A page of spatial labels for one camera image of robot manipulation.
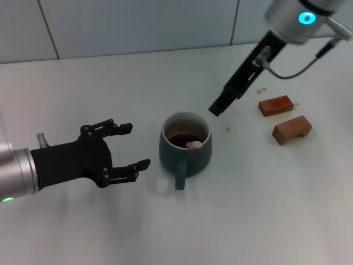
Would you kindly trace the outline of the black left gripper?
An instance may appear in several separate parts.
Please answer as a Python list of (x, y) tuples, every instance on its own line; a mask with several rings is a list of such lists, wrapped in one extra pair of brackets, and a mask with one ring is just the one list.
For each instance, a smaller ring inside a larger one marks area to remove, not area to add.
[(51, 185), (78, 178), (88, 178), (101, 187), (106, 175), (106, 186), (135, 182), (139, 172), (145, 171), (150, 159), (113, 167), (111, 153), (104, 138), (127, 135), (132, 131), (131, 123), (117, 125), (108, 119), (94, 125), (83, 125), (77, 140), (30, 151), (38, 176), (38, 187), (42, 190)]

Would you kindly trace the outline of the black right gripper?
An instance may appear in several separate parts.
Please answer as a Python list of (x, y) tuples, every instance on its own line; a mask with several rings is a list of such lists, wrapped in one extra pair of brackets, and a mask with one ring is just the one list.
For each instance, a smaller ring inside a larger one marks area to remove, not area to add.
[(244, 62), (224, 85), (220, 96), (211, 104), (209, 111), (219, 117), (236, 99), (239, 99), (262, 73), (263, 68), (255, 65), (256, 58), (264, 48), (269, 48), (267, 60), (271, 62), (287, 44), (276, 37), (271, 31), (267, 32), (256, 45)]

